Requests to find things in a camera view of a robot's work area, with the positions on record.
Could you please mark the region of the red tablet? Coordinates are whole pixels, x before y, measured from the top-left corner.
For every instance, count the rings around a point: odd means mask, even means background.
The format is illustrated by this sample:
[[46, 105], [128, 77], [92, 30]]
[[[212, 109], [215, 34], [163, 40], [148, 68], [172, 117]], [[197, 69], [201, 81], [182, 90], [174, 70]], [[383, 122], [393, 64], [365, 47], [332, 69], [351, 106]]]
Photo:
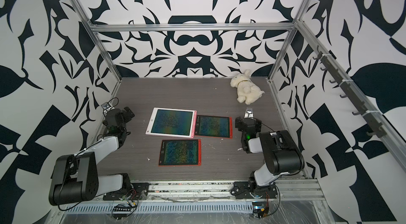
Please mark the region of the red tablet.
[[232, 118], [197, 115], [195, 136], [233, 138]]
[[163, 140], [160, 148], [159, 166], [200, 166], [202, 144], [200, 139]]

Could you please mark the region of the pink white writing tablet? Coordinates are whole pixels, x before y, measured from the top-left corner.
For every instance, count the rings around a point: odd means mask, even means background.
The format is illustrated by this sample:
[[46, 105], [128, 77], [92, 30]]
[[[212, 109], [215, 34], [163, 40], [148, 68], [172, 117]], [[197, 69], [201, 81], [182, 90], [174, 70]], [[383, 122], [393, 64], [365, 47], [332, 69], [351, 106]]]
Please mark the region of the pink white writing tablet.
[[196, 110], [154, 108], [146, 134], [192, 139], [196, 120]]

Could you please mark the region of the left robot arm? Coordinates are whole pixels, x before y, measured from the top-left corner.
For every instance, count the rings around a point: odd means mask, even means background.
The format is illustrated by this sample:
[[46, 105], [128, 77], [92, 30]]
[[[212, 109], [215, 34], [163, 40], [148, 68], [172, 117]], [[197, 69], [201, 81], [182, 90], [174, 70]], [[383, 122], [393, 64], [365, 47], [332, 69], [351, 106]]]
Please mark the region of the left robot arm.
[[129, 107], [111, 108], [105, 115], [105, 130], [100, 140], [76, 154], [56, 160], [49, 192], [53, 206], [90, 201], [100, 195], [125, 195], [132, 190], [126, 173], [100, 176], [97, 164], [120, 149], [131, 133], [126, 124], [134, 118]]

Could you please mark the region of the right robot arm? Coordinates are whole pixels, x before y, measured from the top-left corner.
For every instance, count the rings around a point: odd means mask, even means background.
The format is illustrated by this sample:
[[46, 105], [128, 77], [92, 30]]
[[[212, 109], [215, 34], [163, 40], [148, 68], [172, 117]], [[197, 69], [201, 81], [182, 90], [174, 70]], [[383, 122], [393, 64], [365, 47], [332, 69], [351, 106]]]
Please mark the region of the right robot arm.
[[246, 153], [262, 153], [264, 164], [250, 177], [257, 188], [267, 187], [285, 175], [296, 175], [305, 166], [304, 158], [287, 130], [262, 132], [262, 121], [256, 118], [235, 119], [235, 128], [242, 133], [242, 149]]

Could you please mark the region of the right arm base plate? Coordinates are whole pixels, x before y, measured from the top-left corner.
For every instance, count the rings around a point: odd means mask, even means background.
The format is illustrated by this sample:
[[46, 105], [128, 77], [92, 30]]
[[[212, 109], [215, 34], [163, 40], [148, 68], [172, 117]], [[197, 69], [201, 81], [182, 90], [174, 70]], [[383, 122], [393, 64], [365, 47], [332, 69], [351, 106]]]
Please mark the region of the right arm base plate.
[[242, 181], [233, 183], [230, 194], [236, 199], [276, 199], [279, 192], [275, 184], [267, 187], [257, 187], [251, 182]]

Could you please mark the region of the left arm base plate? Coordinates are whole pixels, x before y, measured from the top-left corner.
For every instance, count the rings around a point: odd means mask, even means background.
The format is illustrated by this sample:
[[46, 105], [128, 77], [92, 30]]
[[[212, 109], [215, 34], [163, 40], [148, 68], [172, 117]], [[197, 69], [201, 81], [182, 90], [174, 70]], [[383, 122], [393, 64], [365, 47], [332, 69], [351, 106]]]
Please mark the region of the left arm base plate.
[[109, 192], [103, 196], [104, 201], [129, 200], [137, 201], [148, 195], [149, 183], [125, 184], [117, 191]]

